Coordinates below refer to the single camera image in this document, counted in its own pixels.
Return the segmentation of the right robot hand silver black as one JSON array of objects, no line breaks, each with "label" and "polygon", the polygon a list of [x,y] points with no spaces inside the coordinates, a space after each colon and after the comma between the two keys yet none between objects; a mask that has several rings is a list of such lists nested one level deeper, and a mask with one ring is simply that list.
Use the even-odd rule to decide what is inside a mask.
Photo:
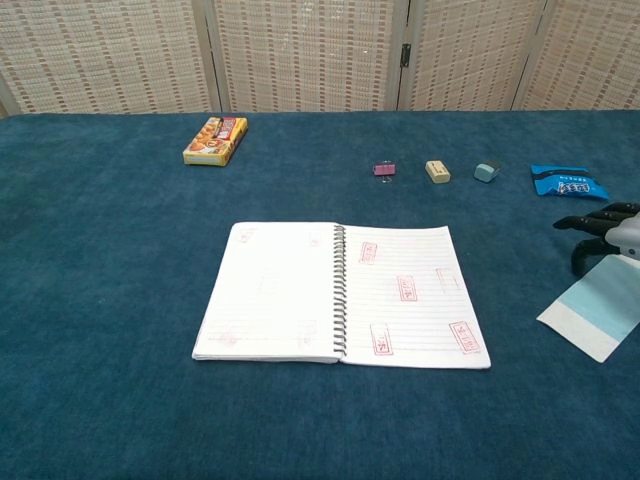
[{"label": "right robot hand silver black", "polygon": [[553,223],[558,230],[593,235],[579,242],[571,254],[571,270],[578,278],[586,273],[590,256],[623,255],[639,259],[639,204],[615,202],[583,216],[566,216]]}]

